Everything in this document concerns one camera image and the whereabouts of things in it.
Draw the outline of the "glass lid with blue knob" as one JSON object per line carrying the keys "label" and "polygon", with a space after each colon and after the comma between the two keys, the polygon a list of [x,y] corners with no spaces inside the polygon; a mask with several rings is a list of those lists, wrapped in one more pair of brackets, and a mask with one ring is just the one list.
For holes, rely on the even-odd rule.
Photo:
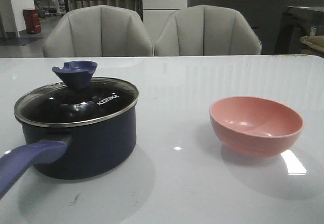
{"label": "glass lid with blue knob", "polygon": [[97,63],[65,62],[53,67],[60,82],[36,88],[20,97],[14,115],[22,123],[38,127],[69,128],[99,123],[131,109],[139,91],[132,83],[94,77]]}

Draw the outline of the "pink plastic bowl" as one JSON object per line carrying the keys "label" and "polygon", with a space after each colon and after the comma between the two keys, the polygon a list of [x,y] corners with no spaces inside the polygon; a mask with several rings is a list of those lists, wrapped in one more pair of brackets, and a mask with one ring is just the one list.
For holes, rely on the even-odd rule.
{"label": "pink plastic bowl", "polygon": [[210,106],[213,130],[231,150],[267,158],[292,147],[302,132],[302,117],[292,108],[265,98],[234,96]]}

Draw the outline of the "right grey upholstered chair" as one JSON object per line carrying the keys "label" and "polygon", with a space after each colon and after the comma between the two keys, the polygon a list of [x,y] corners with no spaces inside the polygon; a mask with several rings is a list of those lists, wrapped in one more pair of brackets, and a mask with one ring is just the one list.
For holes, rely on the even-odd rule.
{"label": "right grey upholstered chair", "polygon": [[237,10],[198,5],[169,15],[155,56],[259,55],[262,45]]}

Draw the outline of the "grey upholstered chair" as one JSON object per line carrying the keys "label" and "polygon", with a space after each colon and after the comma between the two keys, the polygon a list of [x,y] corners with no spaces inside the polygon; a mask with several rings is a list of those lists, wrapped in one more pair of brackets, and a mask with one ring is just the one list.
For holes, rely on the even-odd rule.
{"label": "grey upholstered chair", "polygon": [[237,10],[198,5],[169,15],[155,56],[259,55],[262,45]]}
{"label": "grey upholstered chair", "polygon": [[139,14],[97,5],[66,13],[46,38],[44,57],[152,56],[153,46]]}

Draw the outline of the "dark blue saucepan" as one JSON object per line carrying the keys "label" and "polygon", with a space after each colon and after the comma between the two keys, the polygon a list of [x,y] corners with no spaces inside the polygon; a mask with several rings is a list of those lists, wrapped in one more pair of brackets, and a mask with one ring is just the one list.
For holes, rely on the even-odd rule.
{"label": "dark blue saucepan", "polygon": [[78,127],[38,127],[17,120],[26,143],[1,157],[1,195],[31,166],[46,176],[66,180],[115,168],[136,144],[135,106],[108,120]]}

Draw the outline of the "left grey upholstered chair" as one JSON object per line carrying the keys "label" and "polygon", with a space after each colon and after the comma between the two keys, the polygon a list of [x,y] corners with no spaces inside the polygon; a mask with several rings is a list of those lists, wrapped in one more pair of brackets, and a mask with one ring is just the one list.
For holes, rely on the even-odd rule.
{"label": "left grey upholstered chair", "polygon": [[46,38],[44,57],[152,56],[153,46],[139,14],[97,5],[66,13]]}

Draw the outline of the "white cabinet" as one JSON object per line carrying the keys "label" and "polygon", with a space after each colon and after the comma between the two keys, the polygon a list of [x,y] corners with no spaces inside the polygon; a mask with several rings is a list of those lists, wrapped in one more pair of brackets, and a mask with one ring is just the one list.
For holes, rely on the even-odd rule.
{"label": "white cabinet", "polygon": [[168,16],[185,7],[187,0],[142,0],[143,23],[153,44],[159,38]]}

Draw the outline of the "dark glossy appliance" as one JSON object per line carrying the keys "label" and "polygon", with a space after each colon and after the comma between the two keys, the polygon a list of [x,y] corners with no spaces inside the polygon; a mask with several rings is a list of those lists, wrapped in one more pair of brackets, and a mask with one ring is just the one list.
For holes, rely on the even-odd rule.
{"label": "dark glossy appliance", "polygon": [[288,6],[281,16],[275,54],[300,54],[305,45],[300,38],[323,35],[323,7]]}

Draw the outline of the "grey counter with white top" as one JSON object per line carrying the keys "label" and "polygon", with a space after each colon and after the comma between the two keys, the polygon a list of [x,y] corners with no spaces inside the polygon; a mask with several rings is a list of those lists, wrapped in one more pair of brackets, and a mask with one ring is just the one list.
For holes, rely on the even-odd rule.
{"label": "grey counter with white top", "polygon": [[281,16],[288,6],[323,7],[323,0],[188,0],[188,5],[226,7],[241,12],[262,43],[262,54],[275,54]]}

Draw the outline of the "red bin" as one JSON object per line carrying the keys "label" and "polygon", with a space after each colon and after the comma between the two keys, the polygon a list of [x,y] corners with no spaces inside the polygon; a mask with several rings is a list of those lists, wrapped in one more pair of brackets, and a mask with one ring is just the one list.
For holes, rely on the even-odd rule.
{"label": "red bin", "polygon": [[23,16],[28,34],[37,34],[41,32],[38,11],[36,9],[24,9]]}

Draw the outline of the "tan cushion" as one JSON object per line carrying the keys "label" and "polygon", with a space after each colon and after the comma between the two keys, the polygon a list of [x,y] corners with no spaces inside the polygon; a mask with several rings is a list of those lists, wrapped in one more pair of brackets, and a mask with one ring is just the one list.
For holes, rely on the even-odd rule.
{"label": "tan cushion", "polygon": [[303,45],[301,54],[314,55],[323,58],[324,37],[318,36],[303,36],[300,38]]}

